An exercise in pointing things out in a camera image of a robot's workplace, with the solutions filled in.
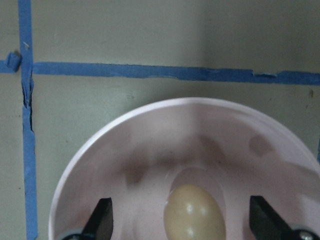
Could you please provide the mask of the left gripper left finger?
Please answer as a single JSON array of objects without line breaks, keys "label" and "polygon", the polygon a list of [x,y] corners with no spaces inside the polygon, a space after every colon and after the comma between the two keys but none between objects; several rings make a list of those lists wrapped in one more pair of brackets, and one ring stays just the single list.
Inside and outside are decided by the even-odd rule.
[{"label": "left gripper left finger", "polygon": [[101,198],[94,209],[89,211],[84,205],[72,204],[63,216],[64,223],[75,227],[83,224],[80,230],[67,229],[59,236],[60,240],[110,240],[113,235],[113,202]]}]

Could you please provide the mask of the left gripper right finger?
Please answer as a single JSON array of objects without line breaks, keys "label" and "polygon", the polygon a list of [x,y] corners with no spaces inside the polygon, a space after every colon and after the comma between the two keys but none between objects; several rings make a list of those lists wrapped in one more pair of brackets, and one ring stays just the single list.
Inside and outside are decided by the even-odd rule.
[{"label": "left gripper right finger", "polygon": [[257,240],[318,240],[312,230],[293,229],[260,195],[249,199],[249,228]]}]

